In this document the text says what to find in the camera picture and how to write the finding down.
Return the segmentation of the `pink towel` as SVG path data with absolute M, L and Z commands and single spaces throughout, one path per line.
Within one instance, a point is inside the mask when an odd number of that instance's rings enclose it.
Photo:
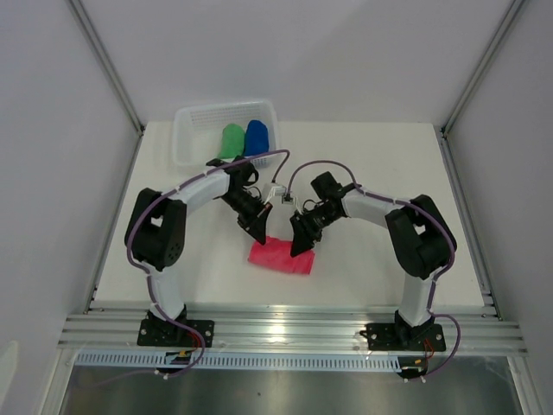
M 248 262 L 271 271 L 309 275 L 315 262 L 315 252 L 308 250 L 295 257 L 290 255 L 292 242 L 266 237 L 265 244 L 255 241 L 251 246 Z

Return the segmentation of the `blue towel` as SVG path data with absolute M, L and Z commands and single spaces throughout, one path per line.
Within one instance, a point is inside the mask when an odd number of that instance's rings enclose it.
M 259 121 L 252 120 L 245 131 L 245 147 L 243 156 L 256 156 L 270 149 L 269 132 L 267 126 Z

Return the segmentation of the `green towel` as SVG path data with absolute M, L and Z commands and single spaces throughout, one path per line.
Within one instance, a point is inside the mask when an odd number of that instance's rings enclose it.
M 245 130 L 238 124 L 228 124 L 222 131 L 218 158 L 242 156 L 245 149 Z

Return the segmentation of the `white plastic basket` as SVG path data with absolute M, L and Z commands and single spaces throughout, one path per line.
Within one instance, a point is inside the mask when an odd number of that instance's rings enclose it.
M 223 130 L 229 124 L 246 128 L 262 122 L 268 130 L 269 149 L 280 148 L 277 113 L 269 100 L 192 105 L 175 113 L 172 156 L 179 167 L 197 167 L 215 158 L 221 149 Z

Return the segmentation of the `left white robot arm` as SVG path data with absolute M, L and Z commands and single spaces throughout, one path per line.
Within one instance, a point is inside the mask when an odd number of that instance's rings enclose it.
M 253 163 L 244 158 L 232 163 L 213 159 L 207 170 L 165 193 L 152 188 L 139 192 L 124 244 L 130 265 L 146 274 L 149 311 L 161 320 L 156 333 L 166 344 L 179 345 L 188 334 L 187 324 L 177 318 L 185 308 L 178 276 L 169 269 L 184 251 L 188 216 L 221 199 L 238 215 L 238 225 L 265 244 L 272 205 L 247 191 L 258 178 Z

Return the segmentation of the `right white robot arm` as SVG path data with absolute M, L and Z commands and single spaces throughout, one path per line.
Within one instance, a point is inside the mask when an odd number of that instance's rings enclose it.
M 394 336 L 403 348 L 415 348 L 426 336 L 435 281 L 454 263 L 457 243 L 434 200 L 425 194 L 410 200 L 379 195 L 352 182 L 346 186 L 325 172 L 311 187 L 319 202 L 290 218 L 296 257 L 321 241 L 322 231 L 342 218 L 365 220 L 388 231 L 397 262 L 405 272 L 403 298 Z

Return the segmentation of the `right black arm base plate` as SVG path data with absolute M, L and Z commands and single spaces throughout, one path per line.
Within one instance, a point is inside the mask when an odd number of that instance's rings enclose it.
M 433 321 L 411 328 L 395 323 L 368 323 L 359 334 L 371 351 L 445 352 L 442 326 Z

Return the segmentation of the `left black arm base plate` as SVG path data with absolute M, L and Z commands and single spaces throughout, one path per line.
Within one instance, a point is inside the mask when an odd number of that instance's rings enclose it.
M 185 321 L 185 324 L 203 336 L 207 348 L 212 346 L 215 321 L 189 320 Z M 153 317 L 141 321 L 137 334 L 137 345 L 159 348 L 199 348 L 200 340 L 188 330 Z

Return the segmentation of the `aluminium rail frame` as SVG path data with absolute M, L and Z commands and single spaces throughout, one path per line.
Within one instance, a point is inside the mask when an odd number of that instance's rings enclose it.
M 67 317 L 61 348 L 135 349 L 145 302 L 94 301 L 88 311 Z M 391 322 L 392 307 L 191 303 L 191 320 L 215 323 L 212 349 L 221 352 L 355 354 L 367 350 L 360 330 L 370 322 Z M 522 330 L 501 319 L 492 306 L 438 310 L 448 347 L 459 356 L 526 356 Z

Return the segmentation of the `left aluminium corner post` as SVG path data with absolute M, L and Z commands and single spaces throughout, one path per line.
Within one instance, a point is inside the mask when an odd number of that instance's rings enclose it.
M 112 58 L 103 42 L 93 20 L 91 19 L 86 6 L 80 0 L 66 0 L 66 6 L 73 15 L 79 30 L 84 36 L 88 47 L 99 64 L 100 70 L 105 76 L 105 79 L 112 90 L 120 107 L 124 111 L 125 116 L 130 122 L 133 130 L 141 136 L 145 130 L 145 126 L 138 116 L 136 107 L 132 103 L 130 95 L 125 87 L 123 80 L 113 63 Z

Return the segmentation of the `aluminium corner post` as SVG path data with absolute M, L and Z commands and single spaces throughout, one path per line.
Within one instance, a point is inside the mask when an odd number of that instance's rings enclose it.
M 136 107 L 132 103 L 130 95 L 125 87 L 123 80 L 113 63 L 112 58 L 103 42 L 93 20 L 91 19 L 86 6 L 80 0 L 66 0 L 66 6 L 73 15 L 79 30 L 84 36 L 88 47 L 99 64 L 100 70 L 105 76 L 105 79 L 112 90 L 120 107 L 124 111 L 125 116 L 130 122 L 133 130 L 141 136 L 145 130 L 145 126 L 138 116 Z
M 524 9 L 529 1 L 512 0 L 509 2 L 506 11 L 499 19 L 490 39 L 487 41 L 480 57 L 476 61 L 461 93 L 455 100 L 451 110 L 440 128 L 441 136 L 447 139 L 453 131 L 461 115 L 467 109 L 473 96 L 478 91 L 480 84 L 485 79 L 500 50 L 505 45 L 510 33 L 514 30 L 519 18 L 523 15 Z

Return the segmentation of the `right aluminium corner post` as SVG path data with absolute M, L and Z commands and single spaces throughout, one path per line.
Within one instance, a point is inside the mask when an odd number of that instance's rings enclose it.
M 509 2 L 506 11 L 499 19 L 490 39 L 487 41 L 480 57 L 476 61 L 461 93 L 455 100 L 451 110 L 440 128 L 441 136 L 447 139 L 453 131 L 461 115 L 467 109 L 473 96 L 478 91 L 480 84 L 485 79 L 500 50 L 505 45 L 510 33 L 514 30 L 519 18 L 523 15 L 524 9 L 529 1 L 512 0 Z

